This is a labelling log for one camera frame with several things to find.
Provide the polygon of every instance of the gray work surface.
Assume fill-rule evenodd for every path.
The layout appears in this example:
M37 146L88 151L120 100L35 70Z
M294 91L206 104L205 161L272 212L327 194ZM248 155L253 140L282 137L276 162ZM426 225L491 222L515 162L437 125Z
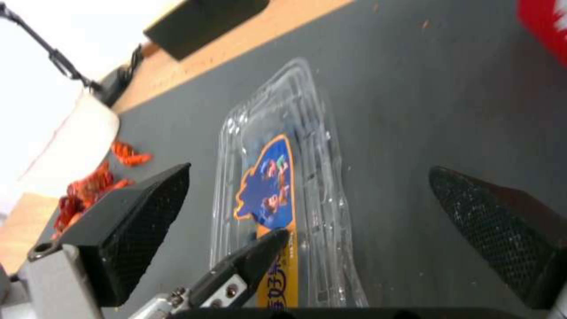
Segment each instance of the gray work surface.
M459 235L428 185L429 168L443 165L567 212L567 71L520 25L512 0L358 1L123 114L120 138L155 159L114 165L119 174L141 180L193 166L183 210L147 273L105 315L124 318L208 269L223 120L298 56L336 118L370 305L541 317Z

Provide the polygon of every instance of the screw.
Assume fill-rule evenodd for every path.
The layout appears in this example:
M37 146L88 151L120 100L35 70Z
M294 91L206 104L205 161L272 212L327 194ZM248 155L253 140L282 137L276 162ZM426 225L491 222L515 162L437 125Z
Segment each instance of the screw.
M220 308L222 307L222 301L220 299L215 299L210 305L211 308Z
M226 287L226 296L228 298L234 298L237 293L238 287L235 284L230 284L228 287Z
M173 307L177 307L183 302L183 298L172 293L167 301L169 301Z
M185 293L185 291L187 291L185 288L179 287L179 288L175 289L174 293L177 294L177 295L182 295L182 294Z

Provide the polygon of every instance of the red object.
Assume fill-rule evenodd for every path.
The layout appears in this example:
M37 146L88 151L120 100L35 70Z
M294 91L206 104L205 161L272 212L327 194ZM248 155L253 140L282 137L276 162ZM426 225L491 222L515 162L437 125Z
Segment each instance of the red object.
M518 16L561 63L567 66L567 1L519 0Z
M138 154L130 144L119 140L112 143L111 150L120 163L130 167L144 164L153 158L150 153Z

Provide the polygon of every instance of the clear plastic container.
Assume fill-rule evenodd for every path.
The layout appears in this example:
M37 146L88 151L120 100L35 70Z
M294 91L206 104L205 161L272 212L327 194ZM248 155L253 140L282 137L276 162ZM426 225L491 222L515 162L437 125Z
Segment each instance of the clear plastic container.
M280 191L279 197L280 205L287 206L280 206L268 217L256 214L239 218L243 214L240 197L250 199L254 195L241 194L242 188L254 185L252 178L264 183L259 175L260 171L266 173L266 167L260 167L265 166L261 159L276 144L289 156L281 157L287 161L278 161L277 170L273 169L283 176L278 175L282 179L278 189L283 189L283 184L290 186ZM274 216L283 216L276 214L288 212L290 205L293 220L286 221L285 227L291 231L292 240L281 253L282 265L278 260L268 272L266 285L260 284L250 306L366 307L352 258L350 216L342 191L335 127L317 96L309 66L301 58L286 64L225 120L219 135L211 267L268 232L273 225L264 217L273 221ZM283 277L278 277L278 270Z

